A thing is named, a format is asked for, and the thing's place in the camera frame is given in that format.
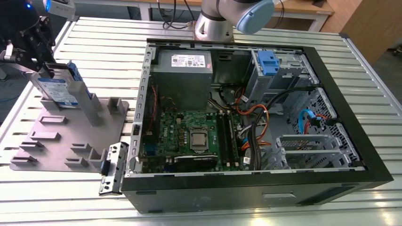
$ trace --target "ram slot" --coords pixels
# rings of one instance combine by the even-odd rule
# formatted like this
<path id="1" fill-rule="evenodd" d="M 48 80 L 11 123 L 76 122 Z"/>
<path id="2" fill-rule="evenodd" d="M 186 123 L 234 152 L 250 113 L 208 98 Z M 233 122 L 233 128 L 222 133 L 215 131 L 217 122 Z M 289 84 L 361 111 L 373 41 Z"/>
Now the ram slot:
<path id="1" fill-rule="evenodd" d="M 222 165 L 226 165 L 229 162 L 229 156 L 227 156 L 227 144 L 226 144 L 226 129 L 225 129 L 225 122 L 223 122 L 223 116 L 218 116 L 217 120 L 218 125 L 218 140 L 219 140 L 219 152 L 221 152 L 221 163 Z"/>
<path id="2" fill-rule="evenodd" d="M 226 150 L 229 154 L 229 162 L 234 163 L 234 153 L 233 153 L 233 126 L 229 115 L 223 116 L 223 125 L 225 125 L 225 138 L 226 138 Z"/>

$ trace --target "sticker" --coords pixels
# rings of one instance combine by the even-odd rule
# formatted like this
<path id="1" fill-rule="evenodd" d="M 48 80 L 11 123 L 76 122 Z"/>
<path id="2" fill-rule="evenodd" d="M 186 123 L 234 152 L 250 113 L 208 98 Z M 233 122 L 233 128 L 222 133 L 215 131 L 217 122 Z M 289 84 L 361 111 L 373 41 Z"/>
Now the sticker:
<path id="1" fill-rule="evenodd" d="M 245 95 L 241 96 L 241 99 L 247 103 L 249 98 Z"/>
<path id="2" fill-rule="evenodd" d="M 47 79 L 39 78 L 38 81 L 42 83 L 42 87 L 46 93 L 51 96 L 54 101 L 62 105 L 78 105 L 78 101 L 67 91 L 67 82 L 63 79 Z"/>
<path id="3" fill-rule="evenodd" d="M 250 164 L 250 158 L 247 158 L 247 157 L 243 157 L 243 164 Z"/>
<path id="4" fill-rule="evenodd" d="M 172 55 L 172 67 L 206 67 L 206 57 L 203 55 Z"/>

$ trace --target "robotic arm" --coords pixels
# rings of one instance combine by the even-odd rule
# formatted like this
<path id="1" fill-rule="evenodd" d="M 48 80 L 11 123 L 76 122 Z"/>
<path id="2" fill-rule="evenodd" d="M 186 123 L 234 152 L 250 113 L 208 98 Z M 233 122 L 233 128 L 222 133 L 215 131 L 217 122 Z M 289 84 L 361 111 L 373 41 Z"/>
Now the robotic arm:
<path id="1" fill-rule="evenodd" d="M 56 61 L 50 18 L 39 17 L 28 1 L 4 0 L 0 2 L 0 21 L 0 43 L 5 45 L 0 62 L 9 63 L 20 71 L 40 72 L 43 77 L 51 77 L 47 63 Z"/>
<path id="2" fill-rule="evenodd" d="M 245 34 L 258 32 L 271 19 L 273 0 L 204 0 L 195 25 L 195 37 L 233 41 L 233 26 Z"/>

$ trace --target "metal bracket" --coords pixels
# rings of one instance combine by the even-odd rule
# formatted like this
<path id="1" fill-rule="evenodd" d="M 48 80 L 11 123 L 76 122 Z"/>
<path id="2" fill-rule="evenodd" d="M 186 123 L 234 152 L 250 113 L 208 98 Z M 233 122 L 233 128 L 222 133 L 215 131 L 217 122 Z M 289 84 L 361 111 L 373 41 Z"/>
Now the metal bracket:
<path id="1" fill-rule="evenodd" d="M 124 175 L 126 155 L 128 144 L 119 142 L 110 146 L 107 158 L 102 164 L 102 182 L 99 195 L 120 195 L 122 176 Z"/>

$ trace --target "aluminum table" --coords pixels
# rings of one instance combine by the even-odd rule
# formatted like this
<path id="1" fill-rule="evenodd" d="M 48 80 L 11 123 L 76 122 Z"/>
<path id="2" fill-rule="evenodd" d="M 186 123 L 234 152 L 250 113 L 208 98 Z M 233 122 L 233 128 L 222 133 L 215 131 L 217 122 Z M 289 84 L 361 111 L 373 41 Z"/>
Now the aluminum table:
<path id="1" fill-rule="evenodd" d="M 192 31 L 163 30 L 160 22 L 82 17 L 67 22 L 55 58 L 76 63 L 99 98 L 122 97 L 130 112 L 122 141 L 130 141 L 147 38 L 191 40 Z M 349 39 L 338 34 L 263 29 L 234 33 L 237 42 L 317 48 L 394 181 L 321 206 L 140 215 L 124 196 L 98 196 L 100 175 L 12 171 L 9 160 L 42 111 L 31 84 L 0 128 L 0 224 L 99 225 L 401 225 L 402 107 Z"/>

